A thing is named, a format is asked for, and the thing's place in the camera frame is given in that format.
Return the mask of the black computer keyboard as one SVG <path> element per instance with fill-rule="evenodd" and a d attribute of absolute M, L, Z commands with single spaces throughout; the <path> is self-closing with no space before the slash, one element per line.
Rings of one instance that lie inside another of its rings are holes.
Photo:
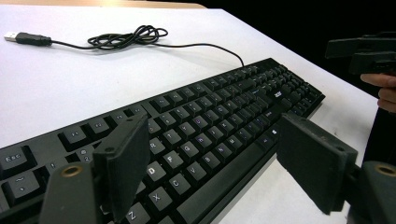
<path fill-rule="evenodd" d="M 321 91 L 266 59 L 0 149 L 0 224 L 38 224 L 50 175 L 148 117 L 147 175 L 121 224 L 210 224 L 269 162 L 278 120 L 308 117 Z"/>

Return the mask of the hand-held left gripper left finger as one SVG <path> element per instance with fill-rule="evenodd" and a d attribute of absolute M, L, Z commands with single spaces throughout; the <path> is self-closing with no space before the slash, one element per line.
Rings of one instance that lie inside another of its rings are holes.
<path fill-rule="evenodd" d="M 148 116 L 118 125 L 93 152 L 103 211 L 120 223 L 133 204 L 150 161 Z"/>

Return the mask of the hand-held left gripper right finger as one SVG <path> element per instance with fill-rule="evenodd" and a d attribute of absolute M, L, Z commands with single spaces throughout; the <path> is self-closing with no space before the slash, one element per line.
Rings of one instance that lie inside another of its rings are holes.
<path fill-rule="evenodd" d="M 276 157 L 317 208 L 328 215 L 343 209 L 345 175 L 358 151 L 309 119 L 286 113 L 278 121 Z"/>

